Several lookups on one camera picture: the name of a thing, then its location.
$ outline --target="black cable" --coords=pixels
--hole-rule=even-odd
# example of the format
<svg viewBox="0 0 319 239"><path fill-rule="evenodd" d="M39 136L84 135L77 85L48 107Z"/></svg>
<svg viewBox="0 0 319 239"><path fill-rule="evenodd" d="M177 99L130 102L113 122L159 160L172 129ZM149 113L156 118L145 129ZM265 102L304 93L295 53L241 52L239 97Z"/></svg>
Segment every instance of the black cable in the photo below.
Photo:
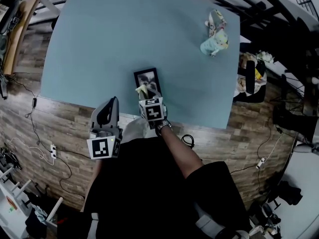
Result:
<svg viewBox="0 0 319 239"><path fill-rule="evenodd" d="M270 128L270 126L269 126L269 120L270 120L270 119L271 119L271 117L269 117L269 118L268 118L268 121L267 121L267 126L268 126L268 128L269 128L269 137L268 137L268 139L267 139L266 141L264 141L262 144L260 144L259 147L258 147L258 149L257 149L257 156L258 156L259 159L261 159L260 156L259 156L259 153L258 153L260 147L263 146L266 142L268 142L269 139L270 139L270 137L271 137L271 128Z"/></svg>
<svg viewBox="0 0 319 239"><path fill-rule="evenodd" d="M283 132L282 129L279 128L279 127L277 127L276 125L275 125L275 127L276 127L278 133L286 134L286 135L290 136L291 138L298 140L296 137L294 137L294 136L292 136L292 135L290 135L290 134L288 134L288 133Z"/></svg>
<svg viewBox="0 0 319 239"><path fill-rule="evenodd" d="M26 119L30 117L30 119L31 119L33 132L35 133L36 137L38 137L38 141L36 142L36 144L37 144L37 145L40 145L40 144L41 144L49 153L52 153L51 150L49 150L47 147L45 147L45 145L41 142L40 137L39 137L39 135L37 134L37 132L36 132L36 130L35 130L34 123L33 123L32 113L34 112L35 107L36 107L36 99L37 99L37 97L34 95L34 93L33 93L31 90L27 89L24 84L22 84L22 83L20 83L20 82L17 82L17 81L15 80L15 78L16 78L16 75L14 74L14 76L13 76L12 78L7 78L7 79L8 79L9 82L14 81L14 82L17 83L17 84L24 86L25 90L31 92L32 95L34 96L34 99L35 99L35 100L34 100L34 103L32 104L32 105L33 105L32 110L31 110L29 113L27 113L26 115L24 115L24 117L25 117ZM74 154L78 154L78 155L81 155L81 156L83 156L83 157L86 157L86 158L91 159L90 157L87 157L87 156L85 156L85 155L83 155L83 154L74 152L74 151L72 151L72 150L65 150L65 149L57 149L57 150L64 151L64 152L72 152L72 153L74 153ZM65 192L69 193L69 194L78 195L78 196L81 196L82 198L84 198L82 195L79 195L79 194L77 194L77 193L72 193L72 192L70 192L70 191L65 190L65 189L62 187L61 181L70 179L71 176L72 176L72 170L71 170L71 168L69 167L69 165L68 165L66 162L64 162L63 159L61 159L61 158L59 158L59 157L56 157L56 158L60 159L64 164L66 164L67 167L68 167L69 170L70 170L70 176L69 176L68 178L62 178L62 179L60 179L60 181L59 181L59 184L60 184L61 189L64 190Z"/></svg>
<svg viewBox="0 0 319 239"><path fill-rule="evenodd" d="M306 141L306 144L308 144L309 146L312 146L312 143L307 140L307 138L305 137L305 135L302 134L302 136L304 137L304 139L305 139L305 141Z"/></svg>
<svg viewBox="0 0 319 239"><path fill-rule="evenodd" d="M87 157L87 156L85 156L85 155L83 155L83 154L81 154L81 153L78 153L78 152L75 152L75 151L72 151L72 150L66 150L66 149L56 149L56 150L64 151L64 152L72 152L72 153L74 153L74 154L78 154L78 155L81 155L81 156L86 157L86 158L88 158L88 159L91 159L91 157Z"/></svg>
<svg viewBox="0 0 319 239"><path fill-rule="evenodd" d="M16 78L15 73L13 73L11 75L10 76L8 75L8 76L5 77L9 82L13 81Z"/></svg>
<svg viewBox="0 0 319 239"><path fill-rule="evenodd" d="M232 171L230 174L235 173L235 172L239 172L239 171L244 171L244 170L246 170L246 169L248 169L248 168L251 168L251 167L256 167L256 165L251 165L251 166L247 166L247 167L245 167L245 168L243 168L243 169L240 169L240 170Z"/></svg>
<svg viewBox="0 0 319 239"><path fill-rule="evenodd" d="M185 139L184 139L185 137L189 137L190 140L191 140L191 143L185 141ZM195 146L195 144L194 144L194 137L191 136L190 134L184 135L184 136L181 138L181 140L182 140L186 145L188 145L191 149L194 148L194 146Z"/></svg>
<svg viewBox="0 0 319 239"><path fill-rule="evenodd" d="M3 139L4 139L4 141L3 141L4 146L7 147L9 151L11 151L11 150L10 150L10 147L9 147L9 144L12 145L12 146L14 147L14 151L15 151L15 153L16 153L16 147L15 147L15 145L14 145L12 142L9 142L9 141L7 142L6 137L5 137L5 134L4 134L4 131L1 132L1 136L2 136Z"/></svg>
<svg viewBox="0 0 319 239"><path fill-rule="evenodd" d="M36 98L35 95L34 95L34 93L33 93L31 90L27 89L24 84L22 84L22 83L20 83L20 82L17 82L17 81L15 80L15 76L14 76L14 78L12 78L11 80L14 81L15 83L19 84L19 85L24 86L25 90L31 92L31 94L34 96L34 98Z"/></svg>
<svg viewBox="0 0 319 239"><path fill-rule="evenodd" d="M64 189L64 188L62 187L61 181L65 181L65 180L70 179L71 176L72 176L72 170L71 170L70 166L69 166L63 159L61 159L61 158L59 158L59 157L56 157L56 158L57 158L57 159L60 159L64 164L66 164L66 166L67 166L67 167L69 168L69 170L70 170L70 175L69 175L69 177L67 177L67 178L61 178L60 181L59 181L59 184L60 184L61 189L63 189L65 192L67 192L67 193L69 193L69 194L77 195L77 196L80 196L80 197L82 197L83 199L85 199L85 197L83 197L82 195L80 195L80 194L78 194L78 193L74 193L74 192L68 191L68 190L66 190L66 189Z"/></svg>

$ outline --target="plug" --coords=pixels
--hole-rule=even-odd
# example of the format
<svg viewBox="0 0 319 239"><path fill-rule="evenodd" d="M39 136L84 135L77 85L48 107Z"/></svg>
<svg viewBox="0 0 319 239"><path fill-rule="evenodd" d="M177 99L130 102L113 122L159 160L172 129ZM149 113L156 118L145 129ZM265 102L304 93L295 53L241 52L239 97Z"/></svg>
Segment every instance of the plug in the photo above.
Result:
<svg viewBox="0 0 319 239"><path fill-rule="evenodd" d="M266 157L262 157L262 158L259 160L258 164L256 165L256 168L257 168L257 169L260 169L260 167L266 162L266 160L267 160Z"/></svg>
<svg viewBox="0 0 319 239"><path fill-rule="evenodd" d="M51 144L51 157L56 159L56 147L54 144Z"/></svg>
<svg viewBox="0 0 319 239"><path fill-rule="evenodd" d="M279 127L277 127L277 131L278 133L283 133L283 131Z"/></svg>
<svg viewBox="0 0 319 239"><path fill-rule="evenodd" d="M32 99L32 108L36 107L37 98Z"/></svg>

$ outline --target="wooden board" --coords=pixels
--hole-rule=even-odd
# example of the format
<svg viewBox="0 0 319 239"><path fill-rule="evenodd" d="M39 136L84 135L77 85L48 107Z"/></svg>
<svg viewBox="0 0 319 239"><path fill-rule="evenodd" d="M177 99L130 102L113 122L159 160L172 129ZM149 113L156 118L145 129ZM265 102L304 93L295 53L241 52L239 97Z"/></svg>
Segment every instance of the wooden board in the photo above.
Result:
<svg viewBox="0 0 319 239"><path fill-rule="evenodd" d="M25 31L29 25L30 19L40 0L23 0L20 4L20 10L23 12L21 22L14 28L9 37L9 50L4 60L3 72L10 75L17 63L17 57L20 52L20 46L23 41Z"/></svg>

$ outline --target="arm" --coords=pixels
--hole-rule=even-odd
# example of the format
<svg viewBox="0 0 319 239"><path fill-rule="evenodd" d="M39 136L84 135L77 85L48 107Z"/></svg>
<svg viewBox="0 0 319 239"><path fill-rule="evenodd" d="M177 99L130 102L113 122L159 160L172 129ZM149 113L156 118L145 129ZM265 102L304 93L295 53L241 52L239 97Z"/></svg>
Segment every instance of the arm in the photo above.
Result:
<svg viewBox="0 0 319 239"><path fill-rule="evenodd" d="M197 154L183 143L169 126L164 126L160 133L184 178L187 178L193 171L204 165Z"/></svg>
<svg viewBox="0 0 319 239"><path fill-rule="evenodd" d="M102 160L102 159L99 159L99 160L96 161L95 166L94 166L94 169L93 169L93 174L92 174L92 177L91 177L90 184L89 184L89 186L88 186L88 189L86 190L85 200L84 200L84 204L83 204L83 207L82 207L82 209L81 209L81 212L84 212L85 203L86 203L86 200L87 200L87 198L88 198L90 189L91 189L92 184L93 184L93 182L95 181L96 177L97 177L98 174L100 173L100 171L101 171L101 169L102 169L102 165L103 165L103 160Z"/></svg>

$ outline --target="plush toy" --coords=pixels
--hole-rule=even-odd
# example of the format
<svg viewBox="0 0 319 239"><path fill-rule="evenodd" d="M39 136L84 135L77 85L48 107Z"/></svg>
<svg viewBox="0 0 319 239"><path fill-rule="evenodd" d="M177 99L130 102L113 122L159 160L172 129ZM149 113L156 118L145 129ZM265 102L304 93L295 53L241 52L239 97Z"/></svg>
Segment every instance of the plush toy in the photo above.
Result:
<svg viewBox="0 0 319 239"><path fill-rule="evenodd" d="M220 11L215 9L209 13L209 18L205 22L209 27L209 38L200 46L204 54L214 57L220 50L228 48L228 35L224 30L226 24Z"/></svg>

